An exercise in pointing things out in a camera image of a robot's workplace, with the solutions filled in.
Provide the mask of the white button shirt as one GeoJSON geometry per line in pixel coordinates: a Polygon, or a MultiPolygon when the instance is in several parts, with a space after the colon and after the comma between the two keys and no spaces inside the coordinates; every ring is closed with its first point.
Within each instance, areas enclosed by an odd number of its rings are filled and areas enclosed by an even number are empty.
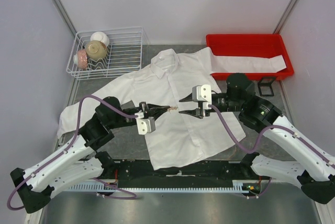
{"type": "MultiPolygon", "coordinates": [[[[216,114],[204,119],[180,114],[192,110],[194,103],[180,103],[197,85],[208,84],[220,92],[212,74],[276,73],[285,69],[281,55],[266,59],[257,57],[216,56],[210,48],[195,53],[176,53],[167,49],[152,58],[151,63],[139,71],[124,74],[99,90],[93,96],[113,96],[121,104],[147,102],[176,106],[155,121],[155,131],[145,136],[151,164],[155,170],[183,167],[209,158],[233,146],[233,141],[216,114]]],[[[86,99],[83,104],[83,126],[92,116],[99,102],[86,99]]],[[[66,107],[60,115],[57,135],[75,130],[79,104],[66,107]]]]}

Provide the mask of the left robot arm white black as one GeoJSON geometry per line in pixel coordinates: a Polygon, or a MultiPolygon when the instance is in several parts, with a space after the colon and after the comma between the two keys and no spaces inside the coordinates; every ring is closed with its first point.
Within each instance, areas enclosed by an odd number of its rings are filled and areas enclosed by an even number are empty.
{"type": "Polygon", "coordinates": [[[155,121],[170,110],[161,106],[141,102],[137,107],[122,109],[115,97],[104,99],[88,95],[87,99],[99,102],[93,116],[83,125],[83,104],[75,124],[71,140],[43,161],[28,168],[16,168],[10,176],[15,189],[10,194],[18,194],[28,214],[43,209],[56,195],[69,187],[89,179],[111,178],[117,168],[106,151],[99,148],[107,144],[114,134],[112,130],[137,126],[140,135],[155,131],[155,121]]]}

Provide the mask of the flower brooch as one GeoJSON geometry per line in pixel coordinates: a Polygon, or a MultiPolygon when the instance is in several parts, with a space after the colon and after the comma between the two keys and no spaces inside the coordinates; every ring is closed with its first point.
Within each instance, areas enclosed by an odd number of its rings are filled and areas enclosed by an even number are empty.
{"type": "Polygon", "coordinates": [[[178,110],[178,107],[176,107],[176,106],[171,106],[169,109],[168,109],[168,111],[173,111],[173,110],[178,110]]]}

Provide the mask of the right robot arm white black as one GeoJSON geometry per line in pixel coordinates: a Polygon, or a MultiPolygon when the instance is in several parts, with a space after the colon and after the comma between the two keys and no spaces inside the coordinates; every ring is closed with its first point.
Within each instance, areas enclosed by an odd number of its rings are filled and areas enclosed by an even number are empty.
{"type": "Polygon", "coordinates": [[[182,113],[199,119],[211,113],[218,115],[229,137],[246,153],[239,167],[244,178],[271,177],[300,188],[320,204],[333,200],[334,156],[302,134],[270,101],[257,96],[254,83],[244,73],[230,74],[226,84],[225,93],[213,92],[210,85],[193,87],[180,102],[196,102],[198,106],[182,113]],[[223,112],[238,112],[239,121],[259,134],[252,149],[239,143],[224,120],[223,112]],[[279,145],[294,162],[274,160],[257,153],[262,137],[279,145]]]}

